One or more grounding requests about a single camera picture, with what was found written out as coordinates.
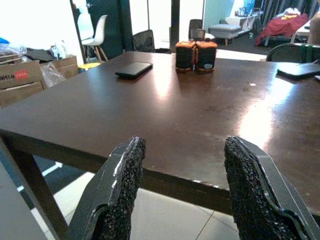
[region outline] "table leg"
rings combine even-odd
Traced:
[[[22,181],[26,193],[41,214],[52,235],[56,240],[64,240],[68,225],[34,157],[31,154],[10,147],[7,148],[2,140],[0,141],[0,149],[8,158],[15,174]]]
[[[86,63],[90,63],[90,47],[86,46]]]
[[[295,33],[292,35],[292,37],[291,37],[291,42],[290,42],[290,43],[293,44],[293,43],[295,42],[296,36],[297,36],[297,32],[295,32]]]
[[[265,45],[265,46],[268,46],[268,44],[269,44],[269,39],[270,39],[270,36],[267,36],[266,39],[265,39],[265,42],[264,42],[264,45]]]

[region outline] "ottoman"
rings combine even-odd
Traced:
[[[216,24],[210,26],[208,32],[216,38],[225,39],[225,45],[228,45],[228,39],[237,37],[241,30],[242,28],[239,25]]]

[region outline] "floor tile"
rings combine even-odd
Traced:
[[[86,172],[75,181],[54,194],[54,199],[59,206],[62,215],[67,216],[76,209],[85,187],[94,176],[91,172]]]
[[[236,59],[236,60],[249,60],[249,61],[261,61],[266,59],[266,55],[254,54],[241,51],[230,51],[224,49],[218,49],[216,52],[218,59]]]
[[[73,213],[78,205],[78,202],[81,198],[82,193],[84,192],[85,187],[88,182],[94,176],[91,172],[86,172],[75,181],[70,183],[68,186],[64,187],[60,191],[58,191],[53,197],[57,202],[62,215],[65,217],[66,222],[69,224]],[[40,225],[42,231],[46,233],[49,228],[46,225],[45,221],[41,217],[40,213],[36,208],[31,210],[32,215]]]
[[[139,189],[131,216],[131,240],[195,240],[209,219],[193,204]]]
[[[72,217],[74,216],[76,210],[73,210],[71,213],[69,213],[67,216],[64,217],[66,223],[69,225],[71,222]]]
[[[56,240],[50,231],[47,231],[44,235],[48,240]]]
[[[239,240],[238,232],[211,217],[196,240]]]
[[[41,230],[45,233],[49,230],[47,224],[45,223],[44,219],[42,218],[42,216],[40,215],[40,213],[38,212],[38,209],[33,208],[31,210],[31,213],[33,215],[33,217],[35,218],[35,220],[37,221],[37,223],[39,224]]]
[[[215,211],[212,217],[223,222],[224,224],[228,225],[230,228],[238,232],[237,224],[235,223],[233,216]]]
[[[209,209],[209,208],[206,208],[206,207],[203,207],[203,206],[198,206],[198,205],[195,205],[197,208],[201,209],[202,211],[204,211],[205,213],[207,213],[209,216],[212,215],[212,213],[214,212],[212,209]]]

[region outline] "yellow stool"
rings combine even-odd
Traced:
[[[95,67],[98,67],[101,63],[100,62],[91,62],[91,63],[86,63],[83,65],[79,65],[78,68],[82,69],[83,71],[93,69]]]

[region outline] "white chair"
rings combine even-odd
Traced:
[[[108,58],[104,52],[104,50],[101,48],[101,44],[104,42],[105,40],[105,25],[106,25],[106,18],[108,15],[102,15],[96,25],[95,28],[95,35],[94,38],[91,39],[86,39],[81,41],[83,47],[84,47],[84,51],[87,50],[87,57],[88,57],[88,62],[89,62],[89,47],[94,48],[96,56],[98,57],[100,63],[102,62],[101,60],[101,56],[100,56],[100,52],[101,51],[104,59],[106,61],[108,61]]]

